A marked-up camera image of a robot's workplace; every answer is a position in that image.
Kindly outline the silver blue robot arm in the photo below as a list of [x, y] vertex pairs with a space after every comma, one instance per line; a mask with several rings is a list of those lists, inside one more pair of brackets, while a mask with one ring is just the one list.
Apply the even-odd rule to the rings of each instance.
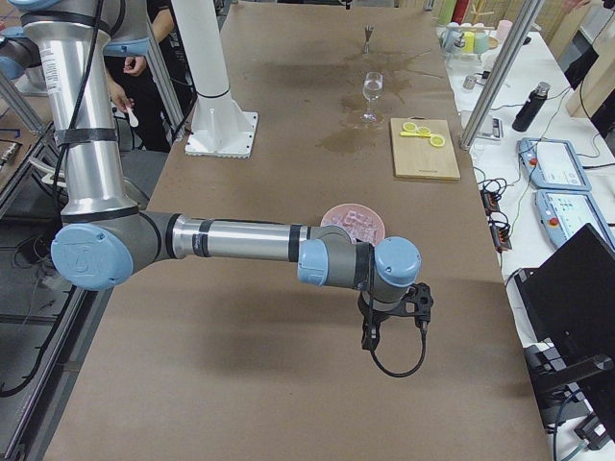
[[22, 94], [44, 96], [47, 93], [38, 48], [21, 27], [1, 31], [1, 72]]
[[299, 280], [359, 291], [362, 346], [381, 322], [410, 317], [426, 330], [431, 293], [421, 257], [402, 237], [353, 242], [336, 227], [192, 219], [142, 211], [126, 193], [108, 98], [106, 51], [136, 55], [148, 43], [141, 1], [20, 1], [25, 36], [38, 48], [63, 154], [68, 201], [51, 245], [56, 269], [90, 291], [118, 285], [165, 259], [234, 257], [293, 262]]

